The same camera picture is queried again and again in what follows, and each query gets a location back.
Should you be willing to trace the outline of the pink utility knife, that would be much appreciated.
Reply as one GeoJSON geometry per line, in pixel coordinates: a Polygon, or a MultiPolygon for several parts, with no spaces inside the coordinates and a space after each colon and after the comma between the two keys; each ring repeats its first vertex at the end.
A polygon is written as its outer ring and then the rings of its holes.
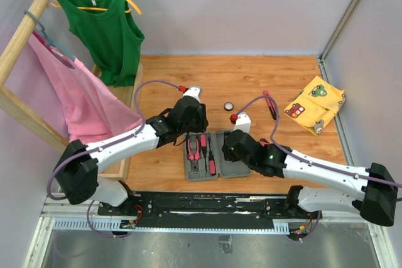
{"type": "Polygon", "coordinates": [[[266,101],[266,103],[267,103],[268,109],[269,109],[269,111],[270,111],[270,114],[271,114],[273,120],[276,121],[276,120],[277,120],[277,116],[278,116],[278,111],[277,111],[277,109],[276,109],[274,103],[272,102],[272,96],[271,96],[271,94],[270,94],[267,90],[264,90],[264,91],[263,91],[263,95],[266,96],[265,101],[266,101]]]}

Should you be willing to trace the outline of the pink handled pliers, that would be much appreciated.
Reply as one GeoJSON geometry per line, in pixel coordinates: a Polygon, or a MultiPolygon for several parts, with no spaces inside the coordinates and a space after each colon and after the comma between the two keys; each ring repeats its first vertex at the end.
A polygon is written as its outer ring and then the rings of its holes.
{"type": "Polygon", "coordinates": [[[200,155],[200,143],[197,136],[188,138],[186,142],[187,158],[190,161],[190,167],[193,173],[197,174],[199,171],[198,161],[201,158],[200,155]]]}

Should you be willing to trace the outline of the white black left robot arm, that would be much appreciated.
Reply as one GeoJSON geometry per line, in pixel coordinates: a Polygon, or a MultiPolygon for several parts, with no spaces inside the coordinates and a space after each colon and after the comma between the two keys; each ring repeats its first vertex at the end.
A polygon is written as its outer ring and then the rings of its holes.
{"type": "Polygon", "coordinates": [[[54,169],[55,179],[71,205],[99,201],[114,215],[132,215],[139,203],[133,191],[121,180],[102,177],[103,170],[135,154],[173,143],[183,134],[203,133],[207,126],[205,104],[183,96],[173,108],[123,134],[91,144],[71,142],[54,169]]]}

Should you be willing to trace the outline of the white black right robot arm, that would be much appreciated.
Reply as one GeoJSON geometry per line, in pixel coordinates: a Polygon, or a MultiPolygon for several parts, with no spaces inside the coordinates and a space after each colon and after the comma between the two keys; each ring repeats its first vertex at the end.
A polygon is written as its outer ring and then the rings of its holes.
{"type": "Polygon", "coordinates": [[[241,161],[266,177],[307,180],[321,189],[292,186],[285,212],[293,218],[317,211],[349,212],[376,225],[394,224],[398,185],[385,166],[341,165],[307,156],[287,146],[258,142],[241,130],[224,133],[222,147],[229,161],[241,161]]]}

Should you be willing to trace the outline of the grey plastic tool case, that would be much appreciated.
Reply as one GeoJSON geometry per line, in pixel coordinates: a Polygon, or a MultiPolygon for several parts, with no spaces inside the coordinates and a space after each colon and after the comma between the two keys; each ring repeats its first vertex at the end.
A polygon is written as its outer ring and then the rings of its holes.
{"type": "Polygon", "coordinates": [[[200,143],[200,135],[196,133],[190,133],[185,140],[184,145],[184,158],[185,158],[185,177],[187,181],[207,181],[214,180],[219,177],[221,178],[240,178],[250,176],[252,171],[242,162],[236,161],[227,161],[224,159],[224,153],[222,152],[222,146],[224,143],[224,131],[217,132],[206,132],[204,133],[207,138],[207,164],[208,164],[208,172],[205,171],[205,162],[203,158],[203,154],[200,146],[200,155],[201,158],[198,161],[199,171],[197,174],[193,173],[190,167],[190,161],[187,158],[187,149],[186,142],[188,138],[192,138],[193,136],[198,137],[198,141],[200,143]],[[215,158],[215,166],[216,166],[216,175],[212,176],[209,172],[209,149],[208,149],[208,136],[211,138],[212,151],[215,158]]]}

